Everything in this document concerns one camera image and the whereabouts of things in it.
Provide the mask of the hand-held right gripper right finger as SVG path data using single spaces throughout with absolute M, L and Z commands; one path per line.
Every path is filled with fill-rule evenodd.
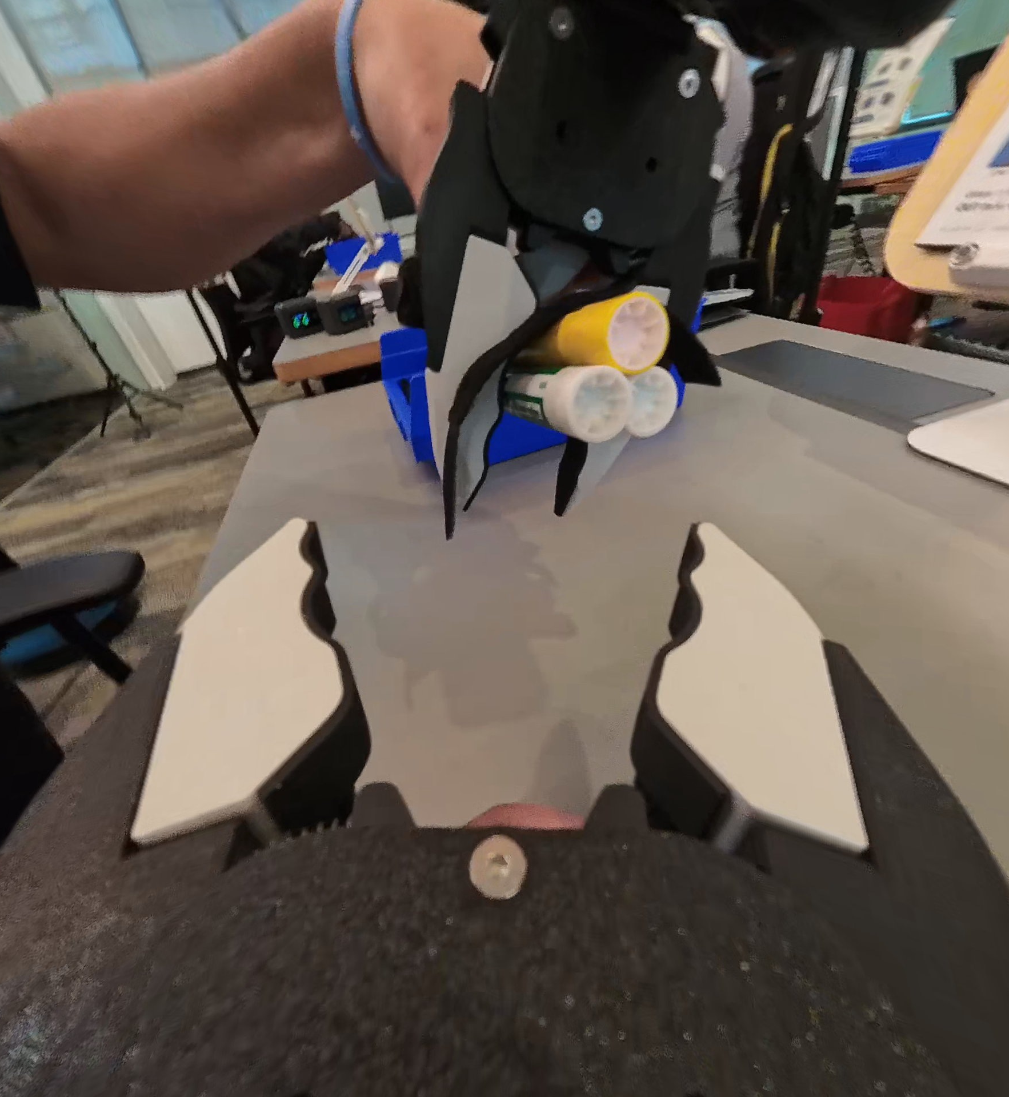
M 760 827 L 868 852 L 821 630 L 713 523 L 689 529 L 631 761 L 659 830 L 730 853 Z

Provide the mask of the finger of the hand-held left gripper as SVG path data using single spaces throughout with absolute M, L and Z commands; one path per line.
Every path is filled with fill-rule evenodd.
M 481 490 L 488 446 L 503 416 L 506 365 L 570 313 L 601 304 L 621 282 L 565 293 L 540 305 L 513 255 L 471 236 L 437 369 L 428 369 L 432 457 L 440 477 L 444 538 Z
M 628 432 L 620 432 L 599 443 L 583 442 L 569 437 L 558 464 L 554 496 L 554 514 L 563 517 L 594 489 L 606 471 L 612 467 L 632 440 Z

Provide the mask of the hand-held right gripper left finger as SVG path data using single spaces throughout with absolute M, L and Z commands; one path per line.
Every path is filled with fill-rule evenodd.
M 275 842 L 349 817 L 371 733 L 328 575 L 316 523 L 294 518 L 179 627 L 136 846 L 223 824 Z

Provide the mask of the white capped green marker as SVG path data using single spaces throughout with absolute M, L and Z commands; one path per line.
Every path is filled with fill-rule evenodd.
M 606 365 L 510 372 L 501 396 L 504 412 L 591 445 L 625 430 L 633 403 L 626 375 Z
M 631 408 L 626 432 L 636 439 L 648 439 L 665 430 L 679 406 L 679 391 L 669 370 L 654 365 L 626 377 L 631 391 Z

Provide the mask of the yellow marker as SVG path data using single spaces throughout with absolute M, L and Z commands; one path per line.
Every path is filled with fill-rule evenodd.
M 628 377 L 662 361 L 671 337 L 664 304 L 633 291 L 565 316 L 515 357 L 530 369 L 611 366 Z

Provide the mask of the person's left forearm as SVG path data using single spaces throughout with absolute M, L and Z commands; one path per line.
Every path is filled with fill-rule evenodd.
M 208 63 L 0 118 L 0 304 L 188 289 L 366 185 L 341 7 L 304 2 Z

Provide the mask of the person's left hand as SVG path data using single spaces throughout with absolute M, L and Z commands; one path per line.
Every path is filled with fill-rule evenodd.
M 446 142 L 455 87 L 485 84 L 484 24 L 484 14 L 446 1 L 366 1 L 353 22 L 352 69 L 366 131 L 417 210 Z

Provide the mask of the wooden side table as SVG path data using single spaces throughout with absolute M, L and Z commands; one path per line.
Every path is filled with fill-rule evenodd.
M 355 330 L 327 333 L 320 319 L 311 319 L 301 333 L 285 336 L 273 361 L 274 375 L 284 385 L 298 386 L 307 395 L 315 383 L 322 391 L 337 391 L 378 378 L 383 338 L 403 330 L 397 313 L 388 309 L 385 284 L 397 274 L 398 264 L 383 262 L 384 278 L 374 269 L 361 269 L 350 280 L 347 293 L 360 293 L 369 325 Z

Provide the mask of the black jacket with yellow stripe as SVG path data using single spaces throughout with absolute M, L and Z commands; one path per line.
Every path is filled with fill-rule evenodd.
M 750 308 L 800 321 L 824 239 L 826 177 L 810 139 L 823 124 L 838 56 L 810 49 L 764 63 L 751 77 L 750 126 L 736 185 L 737 273 L 753 289 Z

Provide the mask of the black bag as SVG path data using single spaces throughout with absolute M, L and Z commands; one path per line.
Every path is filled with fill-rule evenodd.
M 237 320 L 249 341 L 237 365 L 243 383 L 275 376 L 274 359 L 284 340 L 277 304 L 306 296 L 326 264 L 326 247 L 354 235 L 340 214 L 316 215 L 281 231 L 230 269 L 238 289 Z

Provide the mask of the black chair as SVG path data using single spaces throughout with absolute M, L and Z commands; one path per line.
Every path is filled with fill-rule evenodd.
M 57 556 L 18 564 L 0 546 L 0 651 L 12 638 L 48 626 L 116 683 L 131 667 L 82 617 L 135 595 L 146 563 L 134 551 Z

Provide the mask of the blue wristband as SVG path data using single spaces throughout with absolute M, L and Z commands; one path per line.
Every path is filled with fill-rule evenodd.
M 335 76 L 347 128 L 377 178 L 405 183 L 408 136 L 401 12 L 395 2 L 341 2 Z

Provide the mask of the dark grey mouse pad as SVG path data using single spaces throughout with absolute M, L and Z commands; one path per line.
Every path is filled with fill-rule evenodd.
M 787 340 L 721 354 L 715 363 L 774 391 L 902 433 L 926 418 L 991 399 L 991 391 Z

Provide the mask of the red bin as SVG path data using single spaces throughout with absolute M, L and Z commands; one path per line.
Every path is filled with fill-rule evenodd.
M 824 275 L 816 305 L 823 329 L 907 343 L 923 310 L 923 294 L 892 278 Z

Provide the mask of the wooden board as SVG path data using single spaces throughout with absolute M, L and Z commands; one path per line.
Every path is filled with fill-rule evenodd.
M 1008 104 L 1009 35 L 979 75 L 893 218 L 885 262 L 893 278 L 909 289 L 1009 304 L 1009 250 L 976 244 L 942 248 L 918 244 L 923 228 Z

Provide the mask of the white monitor stand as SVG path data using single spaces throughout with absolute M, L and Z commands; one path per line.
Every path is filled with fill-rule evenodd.
M 1009 364 L 1008 351 L 948 333 L 946 327 L 923 325 L 922 342 L 928 348 Z M 1009 397 L 917 427 L 909 431 L 907 445 L 926 459 L 1009 489 Z

